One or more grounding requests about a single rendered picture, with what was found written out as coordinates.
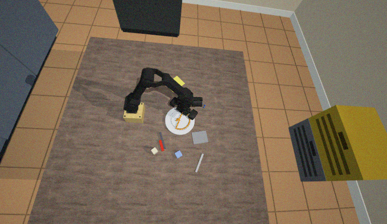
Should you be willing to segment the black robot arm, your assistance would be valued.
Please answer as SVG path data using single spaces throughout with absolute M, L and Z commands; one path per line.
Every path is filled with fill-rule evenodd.
M 154 74 L 157 74 L 162 78 L 159 82 L 154 82 Z M 156 68 L 143 68 L 141 72 L 140 81 L 137 84 L 133 93 L 130 93 L 125 98 L 124 110 L 126 113 L 137 114 L 138 106 L 140 105 L 141 95 L 146 88 L 167 86 L 170 90 L 175 92 L 177 102 L 181 107 L 202 107 L 203 98 L 194 97 L 193 93 L 188 88 L 183 88 L 178 82 L 176 82 L 168 73 L 161 72 Z

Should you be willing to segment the yellow flat square pad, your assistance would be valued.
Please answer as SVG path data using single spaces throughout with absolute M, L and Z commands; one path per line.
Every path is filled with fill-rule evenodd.
M 183 86 L 185 83 L 178 77 L 176 76 L 175 78 L 173 78 L 176 82 L 178 82 L 181 86 Z

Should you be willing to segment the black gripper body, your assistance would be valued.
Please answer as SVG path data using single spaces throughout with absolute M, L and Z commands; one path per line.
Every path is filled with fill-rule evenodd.
M 175 105 L 178 105 L 177 106 L 178 110 L 182 111 L 183 113 L 189 114 L 188 118 L 190 118 L 191 120 L 194 120 L 194 118 L 198 114 L 198 112 L 196 110 L 194 110 L 194 109 L 192 111 L 190 111 L 189 107 L 186 107 L 186 108 L 181 107 L 180 103 L 177 102 L 177 98 L 176 97 L 174 97 L 170 101 L 170 106 L 174 107 Z

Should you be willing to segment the white round plate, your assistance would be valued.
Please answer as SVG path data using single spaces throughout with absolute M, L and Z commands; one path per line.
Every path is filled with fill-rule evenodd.
M 190 132 L 195 124 L 195 119 L 194 120 L 190 120 L 190 124 L 188 127 L 186 127 L 189 123 L 189 118 L 188 118 L 188 115 L 181 115 L 182 113 L 180 113 L 179 111 L 176 110 L 176 107 L 175 108 L 172 108 L 167 114 L 166 114 L 166 117 L 165 117 L 165 124 L 166 124 L 166 127 L 168 128 L 168 130 L 170 132 L 172 132 L 173 134 L 176 134 L 176 135 L 184 135 L 184 134 L 187 134 L 188 132 Z M 180 118 L 180 121 L 179 121 L 179 124 L 177 126 L 177 123 L 178 121 L 176 121 L 176 119 L 178 119 L 179 117 L 181 116 Z M 177 126 L 177 127 L 176 127 Z M 185 128 L 186 127 L 186 128 Z M 177 129 L 182 129 L 182 128 L 185 128 L 183 130 L 177 130 Z

